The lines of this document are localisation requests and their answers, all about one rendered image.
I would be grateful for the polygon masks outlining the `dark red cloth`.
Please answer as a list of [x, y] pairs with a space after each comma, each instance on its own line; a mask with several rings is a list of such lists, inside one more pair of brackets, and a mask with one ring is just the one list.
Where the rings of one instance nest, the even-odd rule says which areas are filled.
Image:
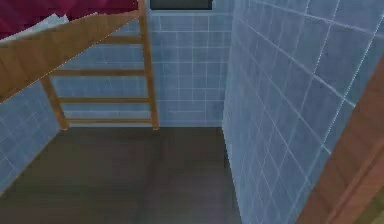
[[98, 14], [120, 14], [138, 9], [138, 0], [0, 0], [0, 38], [6, 38], [52, 14], [69, 20]]

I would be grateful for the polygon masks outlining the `light-brown wooden rack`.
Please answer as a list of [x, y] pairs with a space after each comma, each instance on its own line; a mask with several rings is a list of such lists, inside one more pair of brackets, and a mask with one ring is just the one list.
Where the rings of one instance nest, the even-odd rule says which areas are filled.
[[[93, 13], [69, 20], [15, 40], [0, 42], [0, 103], [28, 86], [39, 82], [48, 96], [60, 128], [71, 124], [140, 123], [159, 128], [154, 88], [153, 64], [148, 33], [146, 0], [138, 0], [138, 9], [120, 14]], [[62, 69], [61, 66], [98, 44], [139, 44], [143, 67], [140, 69]], [[146, 80], [145, 97], [59, 97], [51, 82], [53, 76], [130, 77]], [[68, 118], [63, 104], [147, 103], [147, 118]]]

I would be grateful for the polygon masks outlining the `dark framed wall panel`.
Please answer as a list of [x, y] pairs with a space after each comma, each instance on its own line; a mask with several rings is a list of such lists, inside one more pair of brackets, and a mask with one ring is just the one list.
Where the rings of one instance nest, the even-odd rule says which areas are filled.
[[152, 10], [211, 10], [213, 0], [150, 0]]

